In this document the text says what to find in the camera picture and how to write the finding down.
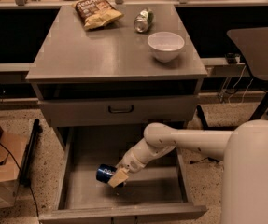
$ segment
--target blue can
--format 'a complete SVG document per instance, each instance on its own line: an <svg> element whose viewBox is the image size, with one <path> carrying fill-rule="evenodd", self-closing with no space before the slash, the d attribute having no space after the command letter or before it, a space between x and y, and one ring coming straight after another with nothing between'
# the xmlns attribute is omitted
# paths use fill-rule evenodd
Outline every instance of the blue can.
<svg viewBox="0 0 268 224"><path fill-rule="evenodd" d="M108 183L109 179L115 174L117 168L101 164L96 171L96 180L102 183ZM117 185L117 187L123 187L123 183Z"/></svg>

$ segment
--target can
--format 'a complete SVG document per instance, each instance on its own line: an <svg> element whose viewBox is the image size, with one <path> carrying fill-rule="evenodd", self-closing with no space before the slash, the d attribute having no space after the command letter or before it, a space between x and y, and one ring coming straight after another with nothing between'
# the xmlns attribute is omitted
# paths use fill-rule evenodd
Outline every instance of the can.
<svg viewBox="0 0 268 224"><path fill-rule="evenodd" d="M146 32L153 21L153 12L149 8L144 8L134 19L134 28L138 33Z"/></svg>
<svg viewBox="0 0 268 224"><path fill-rule="evenodd" d="M96 171L96 180L102 183L108 183L109 179L115 174L117 168L101 164ZM124 183L120 183L117 187L123 187Z"/></svg>

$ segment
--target snack bag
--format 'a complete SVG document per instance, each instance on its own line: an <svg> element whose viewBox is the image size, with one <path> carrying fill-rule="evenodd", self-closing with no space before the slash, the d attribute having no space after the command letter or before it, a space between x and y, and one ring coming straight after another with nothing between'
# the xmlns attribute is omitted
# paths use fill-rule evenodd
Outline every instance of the snack bag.
<svg viewBox="0 0 268 224"><path fill-rule="evenodd" d="M84 29L95 29L123 17L107 0L79 0L72 7L84 23Z"/></svg>

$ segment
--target cabinet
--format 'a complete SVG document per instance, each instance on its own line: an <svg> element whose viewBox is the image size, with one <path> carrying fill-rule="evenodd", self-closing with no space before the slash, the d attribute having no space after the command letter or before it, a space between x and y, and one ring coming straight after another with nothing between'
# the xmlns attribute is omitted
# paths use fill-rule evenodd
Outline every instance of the cabinet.
<svg viewBox="0 0 268 224"><path fill-rule="evenodd" d="M56 210L42 223L138 223L196 218L181 151L133 175L124 189L95 181L99 164L115 165L153 120L192 119L206 71L173 5L148 5L148 34L134 31L144 5L119 5L124 17L85 32L78 14L61 7L27 76L40 108L65 150ZM178 58L152 58L148 35L175 32L186 46Z"/></svg>

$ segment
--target cardboard box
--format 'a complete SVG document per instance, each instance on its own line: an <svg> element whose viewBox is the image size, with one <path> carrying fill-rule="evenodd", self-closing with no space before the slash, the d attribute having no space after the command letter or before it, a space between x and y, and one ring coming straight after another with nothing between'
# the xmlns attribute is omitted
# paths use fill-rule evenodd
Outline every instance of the cardboard box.
<svg viewBox="0 0 268 224"><path fill-rule="evenodd" d="M8 133L0 127L0 143L14 156L21 167L28 138ZM13 206L19 187L20 169L12 156L0 145L0 208Z"/></svg>

